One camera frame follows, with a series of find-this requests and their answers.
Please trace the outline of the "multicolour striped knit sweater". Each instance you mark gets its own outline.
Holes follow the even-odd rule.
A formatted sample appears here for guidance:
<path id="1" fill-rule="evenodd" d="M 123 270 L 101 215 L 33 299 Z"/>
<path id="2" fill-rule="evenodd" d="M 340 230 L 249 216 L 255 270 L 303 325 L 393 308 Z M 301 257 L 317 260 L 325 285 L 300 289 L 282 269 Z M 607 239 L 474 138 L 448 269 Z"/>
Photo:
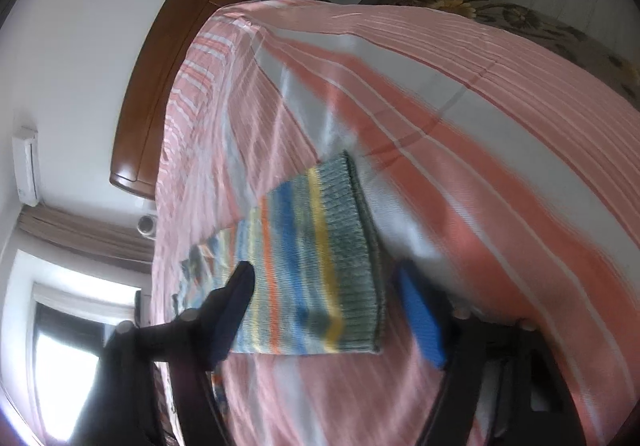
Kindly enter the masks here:
<path id="1" fill-rule="evenodd" d="M 236 224 L 175 262 L 172 310 L 202 305 L 239 262 L 255 291 L 234 354 L 376 354 L 386 301 L 381 252 L 352 157 L 343 151 L 267 192 Z"/>

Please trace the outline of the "dark window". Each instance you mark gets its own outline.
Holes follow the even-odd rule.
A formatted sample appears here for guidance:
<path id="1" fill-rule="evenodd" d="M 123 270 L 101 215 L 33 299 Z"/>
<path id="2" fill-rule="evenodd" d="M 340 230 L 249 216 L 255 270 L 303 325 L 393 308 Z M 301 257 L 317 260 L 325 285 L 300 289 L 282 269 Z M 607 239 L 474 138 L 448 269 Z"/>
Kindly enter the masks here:
<path id="1" fill-rule="evenodd" d="M 48 445 L 64 445 L 93 387 L 111 325 L 36 304 L 34 381 Z"/>

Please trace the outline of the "beige curtain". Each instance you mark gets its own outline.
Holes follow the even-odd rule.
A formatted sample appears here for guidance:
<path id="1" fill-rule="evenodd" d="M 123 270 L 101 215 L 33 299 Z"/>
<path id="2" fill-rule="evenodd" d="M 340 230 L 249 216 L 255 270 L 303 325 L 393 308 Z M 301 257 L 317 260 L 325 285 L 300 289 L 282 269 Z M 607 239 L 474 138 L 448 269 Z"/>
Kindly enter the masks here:
<path id="1" fill-rule="evenodd" d="M 29 236 L 95 261 L 152 273 L 154 243 L 136 229 L 96 221 L 39 204 L 24 206 L 17 227 Z"/>

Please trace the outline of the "white round desk fan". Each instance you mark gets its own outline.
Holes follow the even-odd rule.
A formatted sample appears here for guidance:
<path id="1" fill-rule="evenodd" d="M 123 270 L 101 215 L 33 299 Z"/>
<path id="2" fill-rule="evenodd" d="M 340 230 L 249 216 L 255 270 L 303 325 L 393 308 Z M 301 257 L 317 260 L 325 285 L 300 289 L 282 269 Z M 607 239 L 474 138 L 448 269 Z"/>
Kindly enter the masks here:
<path id="1" fill-rule="evenodd" d="M 143 238 L 154 240 L 156 236 L 157 219 L 154 215 L 141 216 L 137 222 L 137 231 Z"/>

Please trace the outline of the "pink white striped bedspread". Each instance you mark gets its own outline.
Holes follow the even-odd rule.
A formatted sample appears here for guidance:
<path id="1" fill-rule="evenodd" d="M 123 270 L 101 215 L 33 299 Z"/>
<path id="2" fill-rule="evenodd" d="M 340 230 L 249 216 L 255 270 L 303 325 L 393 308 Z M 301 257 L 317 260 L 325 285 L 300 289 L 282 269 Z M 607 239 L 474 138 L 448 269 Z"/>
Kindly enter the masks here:
<path id="1" fill-rule="evenodd" d="M 218 10 L 169 88 L 152 314 L 190 247 L 347 152 L 384 249 L 541 328 L 586 441 L 639 399 L 639 114 L 533 42 L 416 7 Z"/>

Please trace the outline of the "brown wooden headboard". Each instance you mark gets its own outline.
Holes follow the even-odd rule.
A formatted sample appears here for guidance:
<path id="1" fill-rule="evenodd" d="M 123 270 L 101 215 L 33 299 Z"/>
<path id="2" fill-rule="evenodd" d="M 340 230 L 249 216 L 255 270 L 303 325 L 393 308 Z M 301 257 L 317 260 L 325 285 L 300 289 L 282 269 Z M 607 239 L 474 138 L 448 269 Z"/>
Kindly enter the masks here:
<path id="1" fill-rule="evenodd" d="M 131 72 L 114 137 L 110 183 L 152 200 L 171 85 L 186 50 L 218 9 L 250 0 L 165 0 Z"/>

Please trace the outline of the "floral patterned rug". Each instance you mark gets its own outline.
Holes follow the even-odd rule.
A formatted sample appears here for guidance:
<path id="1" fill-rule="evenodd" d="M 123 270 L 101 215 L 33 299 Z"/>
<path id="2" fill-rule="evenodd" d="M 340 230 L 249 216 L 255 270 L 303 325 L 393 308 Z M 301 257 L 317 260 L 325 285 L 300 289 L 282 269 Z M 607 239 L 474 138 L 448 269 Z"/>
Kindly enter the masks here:
<path id="1" fill-rule="evenodd" d="M 512 2 L 500 0 L 378 0 L 380 5 L 422 7 L 464 16 L 547 48 L 596 76 L 639 106 L 639 68 L 578 28 Z"/>

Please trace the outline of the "white wall air conditioner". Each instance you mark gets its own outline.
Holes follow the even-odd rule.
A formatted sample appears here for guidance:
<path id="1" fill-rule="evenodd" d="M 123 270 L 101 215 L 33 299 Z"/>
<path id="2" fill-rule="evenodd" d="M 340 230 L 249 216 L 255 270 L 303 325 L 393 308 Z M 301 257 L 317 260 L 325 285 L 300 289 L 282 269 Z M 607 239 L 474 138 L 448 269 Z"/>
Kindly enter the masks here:
<path id="1" fill-rule="evenodd" d="M 38 134 L 21 127 L 12 137 L 14 177 L 21 203 L 35 207 L 40 202 Z"/>

